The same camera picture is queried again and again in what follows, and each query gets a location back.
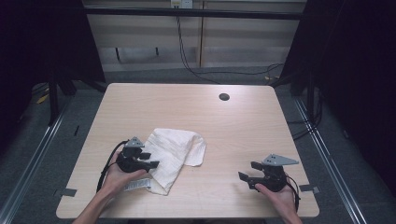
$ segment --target finger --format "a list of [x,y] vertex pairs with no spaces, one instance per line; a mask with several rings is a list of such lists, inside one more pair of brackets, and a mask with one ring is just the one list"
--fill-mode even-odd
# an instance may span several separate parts
[[111,158],[111,163],[116,162],[117,161],[117,157],[119,156],[120,151],[116,151],[113,155],[113,157]]
[[254,187],[259,192],[261,192],[263,195],[267,196],[270,201],[274,201],[276,199],[276,196],[274,195],[274,193],[271,190],[269,190],[267,187],[265,187],[264,185],[256,184]]
[[133,179],[137,179],[138,177],[145,175],[147,173],[146,170],[138,170],[132,173],[128,174],[128,179],[133,180]]

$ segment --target human hand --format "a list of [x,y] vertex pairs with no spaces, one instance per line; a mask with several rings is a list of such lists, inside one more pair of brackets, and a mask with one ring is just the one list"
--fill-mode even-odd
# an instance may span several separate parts
[[111,197],[119,193],[129,182],[147,173],[146,170],[138,170],[132,173],[123,172],[116,163],[119,154],[120,152],[117,151],[111,158],[110,164],[112,165],[107,170],[106,179],[101,188],[101,190],[105,190],[110,194]]
[[289,186],[285,186],[279,192],[272,192],[262,184],[256,184],[254,187],[270,200],[285,223],[303,223],[296,213],[293,191]]

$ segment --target hand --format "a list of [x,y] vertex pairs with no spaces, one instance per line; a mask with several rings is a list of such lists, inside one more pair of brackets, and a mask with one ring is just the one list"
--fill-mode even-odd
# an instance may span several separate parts
[[279,192],[272,192],[262,184],[256,184],[255,187],[270,200],[285,223],[303,223],[296,213],[293,191],[289,186]]
[[137,179],[139,176],[147,173],[145,170],[138,170],[133,173],[124,173],[120,167],[114,163],[116,162],[119,154],[119,152],[114,153],[110,163],[112,165],[107,170],[105,183],[95,196],[93,196],[92,200],[88,203],[78,218],[74,220],[74,224],[96,223],[97,218],[99,218],[110,199],[122,191],[125,185],[127,185],[131,180]]
[[114,153],[113,158],[111,158],[110,164],[112,164],[108,170],[105,182],[102,189],[108,192],[111,197],[114,197],[117,193],[122,191],[122,189],[132,180],[137,179],[141,175],[146,174],[146,170],[138,170],[133,173],[125,173],[120,167],[114,163],[117,160],[120,152]]

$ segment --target table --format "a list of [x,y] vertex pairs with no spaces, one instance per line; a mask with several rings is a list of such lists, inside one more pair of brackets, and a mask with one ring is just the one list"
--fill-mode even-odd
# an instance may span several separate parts
[[[219,95],[227,93],[228,101]],[[111,150],[137,136],[145,142],[155,128],[188,130],[206,141],[200,167],[183,166],[168,196],[145,189],[122,192],[101,217],[263,218],[276,217],[272,205],[239,180],[238,172],[263,176],[250,168],[270,153],[300,161],[285,166],[299,185],[309,184],[274,89],[266,86],[121,84],[108,86],[68,189],[57,209],[60,218],[79,215],[95,194]],[[300,217],[315,217],[312,191],[302,192]]]

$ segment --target white cloth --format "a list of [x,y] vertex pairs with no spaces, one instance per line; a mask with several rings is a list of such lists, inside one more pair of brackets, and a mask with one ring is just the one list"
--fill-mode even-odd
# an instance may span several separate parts
[[156,169],[151,169],[151,188],[149,191],[168,195],[177,179],[183,164],[199,166],[204,161],[206,143],[204,138],[194,132],[155,129],[148,137],[143,152],[151,153],[150,161],[159,161]]

